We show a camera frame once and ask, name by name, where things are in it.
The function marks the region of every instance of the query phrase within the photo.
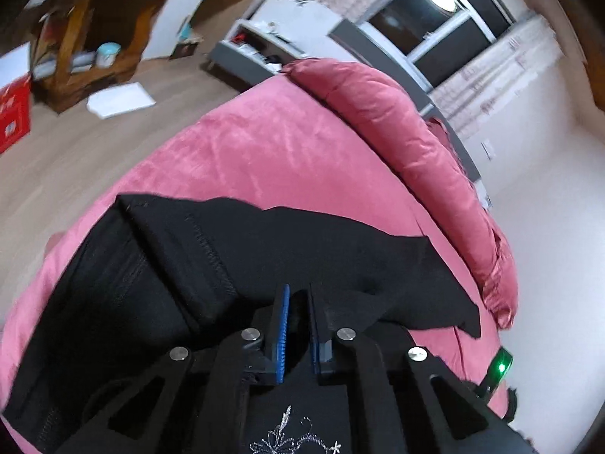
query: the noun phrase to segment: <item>metal screw head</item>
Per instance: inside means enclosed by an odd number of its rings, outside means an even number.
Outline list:
[[[170,358],[174,361],[178,362],[180,360],[185,360],[189,354],[189,350],[183,346],[177,346],[170,350]]]
[[[255,341],[261,337],[261,332],[255,327],[247,327],[241,332],[241,337],[246,341]]]
[[[337,331],[337,336],[343,341],[353,341],[355,336],[357,336],[357,333],[350,327],[341,327],[341,329]]]
[[[424,348],[420,348],[419,346],[414,346],[413,348],[410,348],[410,350],[408,351],[408,356],[414,362],[422,362],[423,360],[427,359],[428,354]]]

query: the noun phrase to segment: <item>embroidered pattern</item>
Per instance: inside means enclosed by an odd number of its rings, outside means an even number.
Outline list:
[[[328,447],[317,435],[311,434],[313,426],[307,417],[301,420],[301,424],[304,424],[305,420],[309,422],[309,431],[299,439],[286,438],[284,430],[290,421],[291,412],[292,406],[289,406],[281,416],[281,423],[268,432],[266,440],[250,444],[252,454],[295,454],[306,443],[317,444],[326,454],[340,454],[341,444],[336,442],[333,447]]]

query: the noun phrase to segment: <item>cardboard box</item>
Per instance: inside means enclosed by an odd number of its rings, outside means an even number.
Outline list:
[[[0,154],[29,133],[29,44],[0,58]]]

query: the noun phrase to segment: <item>light switch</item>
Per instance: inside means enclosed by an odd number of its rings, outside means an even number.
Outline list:
[[[494,149],[494,145],[492,145],[491,141],[489,140],[483,140],[481,142],[481,146],[483,147],[483,150],[485,150],[485,154],[488,156],[488,159],[494,160],[495,159],[495,149]]]

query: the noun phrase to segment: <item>window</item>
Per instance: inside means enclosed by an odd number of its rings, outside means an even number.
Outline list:
[[[512,24],[498,0],[392,0],[371,19],[420,81],[437,87]]]

